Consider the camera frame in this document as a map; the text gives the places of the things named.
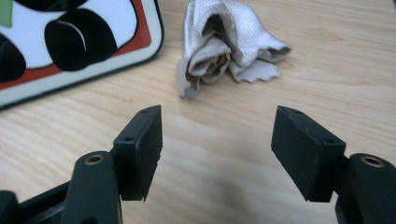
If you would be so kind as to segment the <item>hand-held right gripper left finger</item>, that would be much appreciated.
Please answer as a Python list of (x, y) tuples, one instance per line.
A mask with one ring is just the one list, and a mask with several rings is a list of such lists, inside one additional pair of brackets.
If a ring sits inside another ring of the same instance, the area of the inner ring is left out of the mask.
[(163, 148), (162, 108), (137, 112), (113, 141), (119, 194), (124, 201), (145, 201)]

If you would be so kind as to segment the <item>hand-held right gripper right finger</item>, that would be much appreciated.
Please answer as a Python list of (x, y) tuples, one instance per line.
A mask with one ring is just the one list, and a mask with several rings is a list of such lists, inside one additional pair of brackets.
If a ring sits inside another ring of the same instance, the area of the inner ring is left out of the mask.
[(347, 144), (305, 113), (279, 105), (271, 149), (304, 198), (327, 203)]

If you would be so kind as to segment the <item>panda picture board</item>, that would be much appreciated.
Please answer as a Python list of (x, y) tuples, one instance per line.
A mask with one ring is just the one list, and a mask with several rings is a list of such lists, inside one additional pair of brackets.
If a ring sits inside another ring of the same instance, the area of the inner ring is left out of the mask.
[(0, 109), (151, 60), (158, 0), (0, 0)]

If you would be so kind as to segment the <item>grey cloth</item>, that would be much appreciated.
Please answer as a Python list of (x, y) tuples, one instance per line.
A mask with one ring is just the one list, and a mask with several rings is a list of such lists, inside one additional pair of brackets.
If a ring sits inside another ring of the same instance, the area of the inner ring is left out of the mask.
[(291, 46), (271, 35), (252, 7), (238, 0), (190, 0), (183, 47), (177, 85), (184, 99), (195, 98), (201, 83), (213, 83), (227, 71), (238, 82), (279, 77), (276, 63), (291, 53)]

